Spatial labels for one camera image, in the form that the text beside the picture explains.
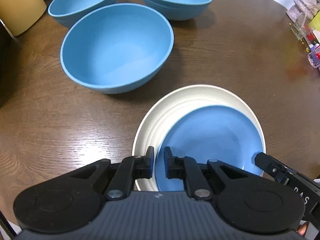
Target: blue plate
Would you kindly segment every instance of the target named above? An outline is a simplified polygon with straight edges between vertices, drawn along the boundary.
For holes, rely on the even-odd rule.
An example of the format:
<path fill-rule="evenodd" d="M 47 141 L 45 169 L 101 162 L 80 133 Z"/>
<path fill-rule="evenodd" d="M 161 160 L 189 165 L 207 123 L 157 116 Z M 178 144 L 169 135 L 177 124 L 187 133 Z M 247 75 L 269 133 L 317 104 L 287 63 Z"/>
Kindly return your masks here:
<path fill-rule="evenodd" d="M 227 106 L 206 106 L 182 117 L 165 136 L 156 156 L 155 176 L 160 191 L 183 190 L 180 179 L 167 179 L 164 147 L 173 156 L 190 156 L 198 163 L 218 159 L 245 171 L 261 175 L 254 157 L 263 152 L 260 135 L 244 114 Z"/>

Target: yellow object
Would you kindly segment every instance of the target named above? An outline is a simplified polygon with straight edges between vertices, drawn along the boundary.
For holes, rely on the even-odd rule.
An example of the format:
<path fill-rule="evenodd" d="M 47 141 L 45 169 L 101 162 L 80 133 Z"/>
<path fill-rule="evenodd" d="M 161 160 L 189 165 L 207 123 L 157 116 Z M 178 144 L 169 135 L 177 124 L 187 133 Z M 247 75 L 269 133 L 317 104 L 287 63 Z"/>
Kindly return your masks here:
<path fill-rule="evenodd" d="M 318 12 L 316 16 L 309 23 L 311 28 L 315 28 L 317 31 L 320 31 L 320 13 Z"/>
<path fill-rule="evenodd" d="M 30 28 L 46 8 L 43 0 L 0 0 L 0 18 L 17 36 Z"/>

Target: black mount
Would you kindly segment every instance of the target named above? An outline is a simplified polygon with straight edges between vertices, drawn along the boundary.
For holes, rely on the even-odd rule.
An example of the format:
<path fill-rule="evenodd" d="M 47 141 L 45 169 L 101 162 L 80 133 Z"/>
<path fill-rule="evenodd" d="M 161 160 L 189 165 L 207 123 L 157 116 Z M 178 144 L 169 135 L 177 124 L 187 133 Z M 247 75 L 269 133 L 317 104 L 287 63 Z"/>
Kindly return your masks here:
<path fill-rule="evenodd" d="M 22 191 L 13 211 L 22 229 L 60 234 L 92 221 L 106 201 L 128 197 L 136 179 L 151 178 L 154 149 L 145 156 L 108 159 L 71 171 Z"/>
<path fill-rule="evenodd" d="M 270 155 L 259 153 L 254 161 L 276 182 L 292 188 L 302 197 L 305 203 L 303 220 L 310 221 L 320 231 L 320 186 Z"/>
<path fill-rule="evenodd" d="M 189 197 L 210 201 L 235 228 L 272 235 L 299 226 L 305 207 L 290 188 L 218 160 L 197 164 L 190 157 L 173 157 L 169 147 L 164 161 L 167 178 L 183 179 Z"/>

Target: metal screw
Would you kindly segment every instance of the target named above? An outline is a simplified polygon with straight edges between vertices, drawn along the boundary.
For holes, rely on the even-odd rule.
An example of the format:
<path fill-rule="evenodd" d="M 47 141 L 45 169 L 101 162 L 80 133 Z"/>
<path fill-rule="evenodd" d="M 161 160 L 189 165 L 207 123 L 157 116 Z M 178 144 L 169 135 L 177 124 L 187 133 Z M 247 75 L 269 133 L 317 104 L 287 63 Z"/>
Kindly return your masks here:
<path fill-rule="evenodd" d="M 201 188 L 201 189 L 197 189 L 195 191 L 195 195 L 197 197 L 209 197 L 210 196 L 210 191 L 207 190 L 207 189 L 204 189 L 204 188 Z"/>
<path fill-rule="evenodd" d="M 111 198 L 119 198 L 123 195 L 123 192 L 121 190 L 118 190 L 118 189 L 113 189 L 113 190 L 110 190 L 107 195 Z"/>

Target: brown table surface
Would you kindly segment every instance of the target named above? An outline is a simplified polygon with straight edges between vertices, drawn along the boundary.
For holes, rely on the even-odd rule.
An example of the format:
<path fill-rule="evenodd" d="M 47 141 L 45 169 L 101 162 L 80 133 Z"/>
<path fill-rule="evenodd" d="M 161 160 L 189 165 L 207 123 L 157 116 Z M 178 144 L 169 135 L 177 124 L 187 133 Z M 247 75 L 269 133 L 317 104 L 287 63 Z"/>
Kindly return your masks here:
<path fill-rule="evenodd" d="M 163 68 L 144 86 L 120 95 L 93 92 L 65 75 L 59 55 L 68 30 L 45 13 L 19 36 L 20 49 L 11 43 L 5 64 L 0 90 L 4 215 L 16 222 L 13 200 L 31 185 L 101 158 L 120 162 L 131 155 L 151 106 L 191 84 L 217 85 L 240 96 L 262 125 L 267 153 L 314 179 L 320 174 L 320 75 L 285 12 L 272 0 L 213 0 L 201 16 L 171 22 L 174 46 Z"/>

